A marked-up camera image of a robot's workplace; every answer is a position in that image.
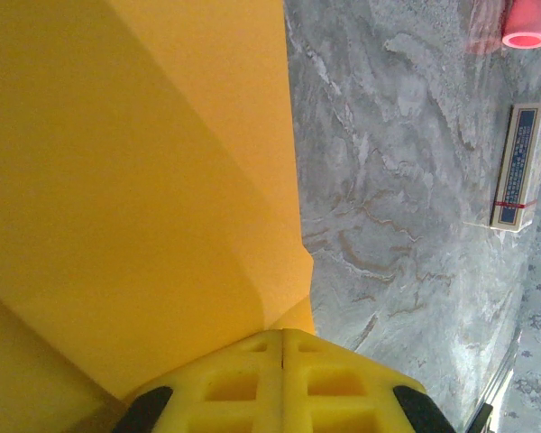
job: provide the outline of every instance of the cardboard box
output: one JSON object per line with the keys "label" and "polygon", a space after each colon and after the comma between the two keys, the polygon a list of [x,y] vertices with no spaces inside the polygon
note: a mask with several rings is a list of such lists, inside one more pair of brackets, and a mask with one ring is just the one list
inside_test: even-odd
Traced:
{"label": "cardboard box", "polygon": [[541,104],[516,104],[507,133],[491,228],[518,232],[535,216],[541,185]]}

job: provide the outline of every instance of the gray marble floor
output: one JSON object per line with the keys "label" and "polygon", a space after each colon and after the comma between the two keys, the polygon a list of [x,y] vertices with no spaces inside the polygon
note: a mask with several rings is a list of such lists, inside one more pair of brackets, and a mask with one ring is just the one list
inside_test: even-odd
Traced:
{"label": "gray marble floor", "polygon": [[419,379],[461,429],[513,336],[535,233],[486,228],[521,81],[505,2],[285,8],[317,331]]}

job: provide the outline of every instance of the blue label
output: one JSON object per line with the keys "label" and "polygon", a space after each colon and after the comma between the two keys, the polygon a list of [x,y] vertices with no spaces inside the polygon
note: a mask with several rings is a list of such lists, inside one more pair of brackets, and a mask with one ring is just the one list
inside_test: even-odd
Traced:
{"label": "blue label", "polygon": [[[505,203],[519,203],[521,186],[523,185],[523,177],[525,176],[525,164],[527,163],[529,145],[531,144],[531,134],[535,125],[535,114],[536,110],[522,110],[519,112],[507,186],[505,188],[505,196],[502,199]],[[499,221],[501,223],[515,224],[516,214],[516,208],[504,207],[501,210]]]}

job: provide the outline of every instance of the pink plastic cup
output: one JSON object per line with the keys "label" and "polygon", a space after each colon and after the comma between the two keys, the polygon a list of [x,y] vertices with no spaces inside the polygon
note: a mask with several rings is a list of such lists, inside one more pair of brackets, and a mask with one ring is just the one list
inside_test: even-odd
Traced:
{"label": "pink plastic cup", "polygon": [[541,0],[515,0],[503,32],[511,48],[541,47]]}

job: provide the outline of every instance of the yellow wall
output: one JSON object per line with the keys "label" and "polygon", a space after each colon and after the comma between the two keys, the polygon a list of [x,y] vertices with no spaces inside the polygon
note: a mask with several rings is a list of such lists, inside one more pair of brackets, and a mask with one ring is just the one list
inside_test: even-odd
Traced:
{"label": "yellow wall", "polygon": [[[167,22],[145,5],[155,46],[102,0],[0,1],[0,300],[119,398],[310,287],[280,2],[173,4]],[[224,64],[164,63],[168,29],[197,16],[202,33],[173,30],[170,47],[211,58],[203,42],[232,34],[236,82]]]}
{"label": "yellow wall", "polygon": [[0,303],[0,433],[108,432],[121,411]]}

